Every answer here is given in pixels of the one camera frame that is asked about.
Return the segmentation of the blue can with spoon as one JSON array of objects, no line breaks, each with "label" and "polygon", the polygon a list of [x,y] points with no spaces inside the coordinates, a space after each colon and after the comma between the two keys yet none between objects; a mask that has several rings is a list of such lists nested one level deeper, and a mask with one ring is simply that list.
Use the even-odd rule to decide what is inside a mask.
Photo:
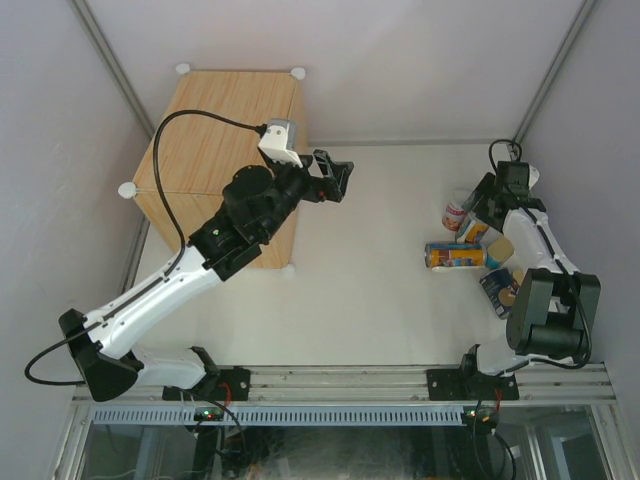
[{"label": "blue can with spoon", "polygon": [[488,230],[488,224],[480,220],[473,212],[469,212],[465,215],[455,233],[455,241],[459,244],[480,243]]}]

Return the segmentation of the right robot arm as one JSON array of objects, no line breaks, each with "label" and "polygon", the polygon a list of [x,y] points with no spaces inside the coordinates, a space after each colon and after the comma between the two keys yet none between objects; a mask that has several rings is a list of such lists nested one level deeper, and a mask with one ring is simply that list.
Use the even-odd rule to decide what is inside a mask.
[{"label": "right robot arm", "polygon": [[514,161],[499,161],[492,168],[466,203],[510,241],[524,278],[504,334],[463,356],[459,385],[473,399],[531,364],[586,367],[601,292],[598,277],[581,272],[555,239],[543,202],[531,192],[538,178],[535,168]]}]

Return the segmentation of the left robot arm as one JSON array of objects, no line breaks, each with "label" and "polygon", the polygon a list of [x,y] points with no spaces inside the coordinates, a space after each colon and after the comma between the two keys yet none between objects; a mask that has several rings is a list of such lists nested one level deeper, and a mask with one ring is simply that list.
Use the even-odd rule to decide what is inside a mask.
[{"label": "left robot arm", "polygon": [[199,400],[214,396],[220,369],[205,348],[157,356],[138,349],[138,340],[258,258],[301,201],[341,202],[353,169],[324,150],[303,156],[299,166],[243,167],[224,188],[219,210],[166,266],[99,309],[65,312],[59,325],[92,399],[110,401],[136,386],[180,389]]}]

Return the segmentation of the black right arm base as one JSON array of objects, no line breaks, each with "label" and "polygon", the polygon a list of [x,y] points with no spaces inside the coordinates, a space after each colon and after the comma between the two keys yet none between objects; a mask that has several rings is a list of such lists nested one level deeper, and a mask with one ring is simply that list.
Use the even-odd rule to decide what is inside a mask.
[{"label": "black right arm base", "polygon": [[471,347],[455,368],[426,370],[431,401],[517,401],[519,389],[514,374],[485,374],[478,369],[479,344]]}]

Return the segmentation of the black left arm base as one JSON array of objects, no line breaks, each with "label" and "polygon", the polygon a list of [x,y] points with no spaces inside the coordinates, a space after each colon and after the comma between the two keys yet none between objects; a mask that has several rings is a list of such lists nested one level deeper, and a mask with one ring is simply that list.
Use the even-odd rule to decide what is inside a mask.
[{"label": "black left arm base", "polygon": [[190,350],[198,356],[204,368],[204,376],[193,387],[187,389],[186,393],[175,386],[165,386],[162,393],[163,400],[195,400],[197,396],[206,400],[224,401],[226,404],[232,401],[248,400],[251,387],[249,369],[239,366],[219,367],[205,348],[192,346]]}]

